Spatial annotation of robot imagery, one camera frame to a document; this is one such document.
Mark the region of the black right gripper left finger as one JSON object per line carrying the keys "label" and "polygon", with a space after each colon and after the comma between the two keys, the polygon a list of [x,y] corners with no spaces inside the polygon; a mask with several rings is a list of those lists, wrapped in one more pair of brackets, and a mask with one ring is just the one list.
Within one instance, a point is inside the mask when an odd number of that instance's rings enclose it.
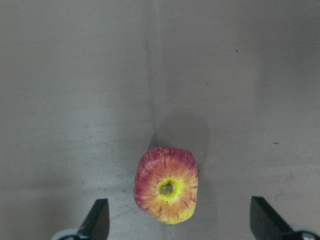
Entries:
{"label": "black right gripper left finger", "polygon": [[106,240],[110,231],[109,202],[107,198],[97,199],[77,233],[77,240]]}

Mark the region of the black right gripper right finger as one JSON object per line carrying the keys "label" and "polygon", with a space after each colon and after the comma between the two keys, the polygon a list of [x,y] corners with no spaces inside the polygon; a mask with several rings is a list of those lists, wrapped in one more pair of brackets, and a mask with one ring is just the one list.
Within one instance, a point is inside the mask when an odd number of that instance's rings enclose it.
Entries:
{"label": "black right gripper right finger", "polygon": [[318,240],[320,235],[306,228],[293,228],[262,196],[252,196],[250,230],[256,240]]}

